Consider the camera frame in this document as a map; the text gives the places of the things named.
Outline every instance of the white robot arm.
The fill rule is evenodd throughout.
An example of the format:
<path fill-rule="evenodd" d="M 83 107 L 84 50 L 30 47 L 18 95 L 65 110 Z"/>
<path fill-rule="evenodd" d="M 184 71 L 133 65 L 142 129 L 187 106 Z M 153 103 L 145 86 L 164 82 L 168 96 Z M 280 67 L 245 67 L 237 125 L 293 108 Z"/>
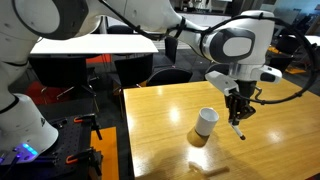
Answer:
<path fill-rule="evenodd" d="M 58 137 L 57 130 L 46 122 L 29 97 L 8 91 L 8 86 L 26 69 L 28 55 L 37 39 L 41 36 L 65 40 L 89 34 L 97 28 L 102 15 L 119 19 L 113 10 L 135 27 L 169 32 L 169 36 L 187 43 L 199 55 L 220 63 L 230 63 L 228 76 L 218 74 L 222 77 L 218 80 L 214 74 L 207 76 L 223 92 L 225 88 L 221 82 L 225 79 L 278 82 L 281 78 L 280 71 L 264 65 L 264 55 L 274 27 L 274 23 L 268 20 L 239 19 L 201 34 L 207 28 L 175 13 L 169 0 L 2 0 L 0 164 L 10 164 L 15 156 L 11 151 L 13 148 L 20 149 L 18 163 L 31 162 L 52 146 Z M 260 13 L 248 11 L 244 14 L 258 16 Z M 272 13 L 263 14 L 273 17 Z"/>

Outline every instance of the white cup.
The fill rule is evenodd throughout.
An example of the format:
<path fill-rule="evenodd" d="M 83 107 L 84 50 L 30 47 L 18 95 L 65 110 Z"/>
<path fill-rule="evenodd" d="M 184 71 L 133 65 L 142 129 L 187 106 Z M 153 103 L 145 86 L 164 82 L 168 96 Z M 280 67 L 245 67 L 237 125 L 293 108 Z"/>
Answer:
<path fill-rule="evenodd" d="M 209 136 L 218 119 L 219 115 L 213 108 L 201 108 L 195 126 L 196 132 L 201 136 Z"/>

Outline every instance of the wooden table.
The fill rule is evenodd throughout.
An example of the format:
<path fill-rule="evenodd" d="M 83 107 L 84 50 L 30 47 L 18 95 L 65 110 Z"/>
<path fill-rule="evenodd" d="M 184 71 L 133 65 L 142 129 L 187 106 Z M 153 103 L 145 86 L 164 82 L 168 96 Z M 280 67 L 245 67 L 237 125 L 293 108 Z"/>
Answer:
<path fill-rule="evenodd" d="M 152 41 L 142 35 L 88 34 L 69 40 L 43 39 L 31 54 L 156 53 Z"/>
<path fill-rule="evenodd" d="M 299 87 L 259 83 L 261 98 L 279 99 Z M 320 99 L 312 93 L 277 105 L 252 104 L 257 113 L 240 124 L 241 141 L 227 123 L 224 97 L 209 82 L 126 89 L 136 179 L 306 179 L 320 172 Z M 205 146 L 191 145 L 199 109 L 213 107 L 220 119 Z"/>

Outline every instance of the floor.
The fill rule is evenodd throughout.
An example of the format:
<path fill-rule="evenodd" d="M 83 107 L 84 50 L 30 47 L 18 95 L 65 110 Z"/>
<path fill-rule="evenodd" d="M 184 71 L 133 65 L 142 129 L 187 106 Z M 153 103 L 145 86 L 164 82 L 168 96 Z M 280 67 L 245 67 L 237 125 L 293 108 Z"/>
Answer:
<path fill-rule="evenodd" d="M 204 78 L 204 72 L 209 67 L 210 62 L 197 56 L 190 49 L 182 49 L 177 51 L 176 66 L 185 68 L 193 71 L 193 76 L 190 81 L 202 81 Z M 118 156 L 119 156 L 119 176 L 120 179 L 131 179 L 132 170 L 129 159 L 130 159 L 130 146 L 129 146 L 129 134 L 125 119 L 121 119 L 119 111 L 119 101 L 117 97 L 112 95 L 112 81 L 108 78 L 105 73 L 105 69 L 102 64 L 94 65 L 96 72 L 100 79 L 92 82 L 92 86 L 97 93 L 97 101 L 100 108 L 98 113 L 98 122 L 103 128 L 115 126 L 117 128 L 117 140 L 118 140 Z M 302 86 L 305 84 L 308 73 L 304 74 L 284 74 L 284 78 Z M 28 85 L 36 80 L 34 74 L 28 70 L 19 80 L 12 84 L 9 89 L 14 93 L 24 93 Z M 320 83 L 316 82 L 310 91 L 320 96 Z M 85 98 L 86 96 L 82 93 L 78 93 L 76 98 Z"/>

